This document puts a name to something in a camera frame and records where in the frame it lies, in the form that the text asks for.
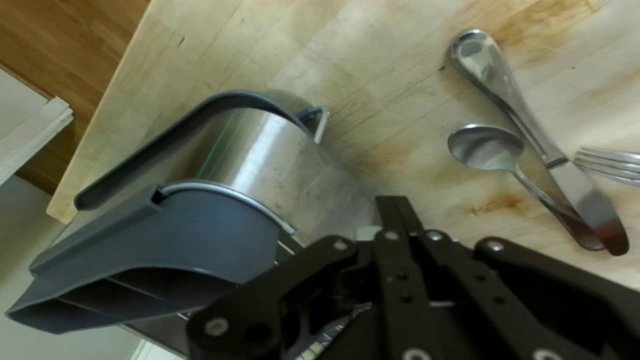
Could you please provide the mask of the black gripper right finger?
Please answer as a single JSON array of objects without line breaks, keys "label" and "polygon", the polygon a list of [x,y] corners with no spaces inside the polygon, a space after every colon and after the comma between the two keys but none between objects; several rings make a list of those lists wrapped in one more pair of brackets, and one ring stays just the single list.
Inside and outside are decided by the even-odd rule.
[{"label": "black gripper right finger", "polygon": [[640,360],[640,291],[487,236],[466,248],[402,199],[426,291],[462,311],[498,360]]}]

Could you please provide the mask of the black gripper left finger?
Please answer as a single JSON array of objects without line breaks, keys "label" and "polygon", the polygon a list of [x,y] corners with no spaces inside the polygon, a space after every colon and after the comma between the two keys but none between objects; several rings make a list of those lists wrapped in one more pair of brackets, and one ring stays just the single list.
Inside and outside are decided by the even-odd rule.
[{"label": "black gripper left finger", "polygon": [[403,196],[379,196],[381,228],[328,236],[196,311],[190,360],[290,360],[335,328],[320,360],[421,360],[428,309],[414,243],[421,223]]}]

